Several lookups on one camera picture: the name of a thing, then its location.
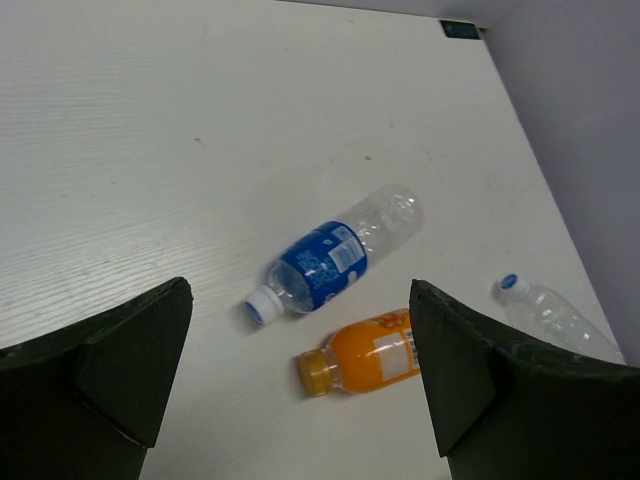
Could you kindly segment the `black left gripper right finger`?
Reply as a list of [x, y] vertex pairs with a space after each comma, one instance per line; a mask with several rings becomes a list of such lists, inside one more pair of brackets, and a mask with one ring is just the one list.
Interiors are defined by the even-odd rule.
[[416, 280], [411, 329], [455, 479], [635, 479], [639, 371], [567, 351]]

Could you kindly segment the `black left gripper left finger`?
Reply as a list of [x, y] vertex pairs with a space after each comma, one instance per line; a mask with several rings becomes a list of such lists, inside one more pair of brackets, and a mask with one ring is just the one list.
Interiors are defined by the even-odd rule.
[[191, 286], [177, 277], [2, 349], [2, 478], [139, 478], [192, 311]]

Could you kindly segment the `orange juice bottle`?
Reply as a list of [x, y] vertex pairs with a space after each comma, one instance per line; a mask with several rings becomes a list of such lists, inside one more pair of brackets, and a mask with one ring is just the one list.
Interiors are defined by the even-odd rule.
[[363, 394], [420, 373], [406, 308], [347, 325], [321, 348], [297, 357], [298, 372], [310, 397], [335, 390]]

